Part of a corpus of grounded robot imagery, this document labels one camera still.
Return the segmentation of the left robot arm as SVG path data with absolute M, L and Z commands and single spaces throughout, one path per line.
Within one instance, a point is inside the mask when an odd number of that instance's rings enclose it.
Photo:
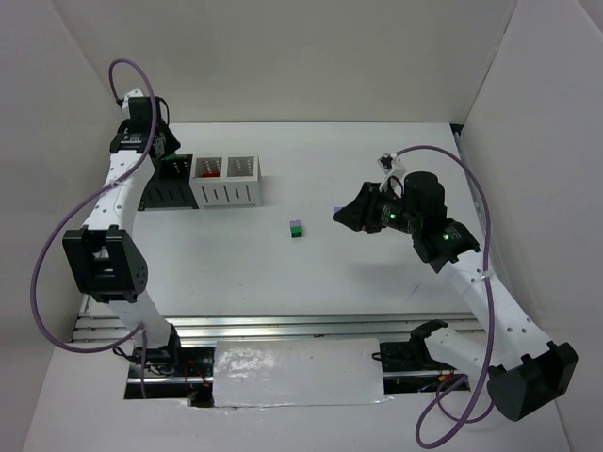
M 79 291 L 135 334 L 132 361 L 168 373 L 180 363 L 180 339 L 147 292 L 149 269 L 132 230 L 155 161 L 171 148 L 159 102 L 133 89 L 122 110 L 127 118 L 110 144 L 108 189 L 82 226 L 65 232 L 62 246 Z

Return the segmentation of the purple and green lego stack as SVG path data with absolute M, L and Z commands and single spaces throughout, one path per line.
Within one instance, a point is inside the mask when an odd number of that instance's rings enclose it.
M 303 237 L 302 222 L 299 219 L 291 220 L 289 222 L 289 231 L 292 238 Z

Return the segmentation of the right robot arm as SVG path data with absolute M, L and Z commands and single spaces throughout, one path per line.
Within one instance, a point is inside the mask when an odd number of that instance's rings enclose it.
M 478 379 L 487 373 L 487 393 L 497 410 L 519 421 L 565 394 L 579 357 L 567 342 L 556 344 L 524 312 L 500 279 L 486 270 L 485 249 L 463 223 L 450 218 L 437 176 L 412 172 L 401 192 L 390 182 L 363 183 L 356 198 L 333 214 L 355 232 L 385 228 L 408 234 L 420 260 L 461 296 L 484 330 L 493 335 L 491 357 L 470 345 L 443 321 L 415 334 L 428 356 Z

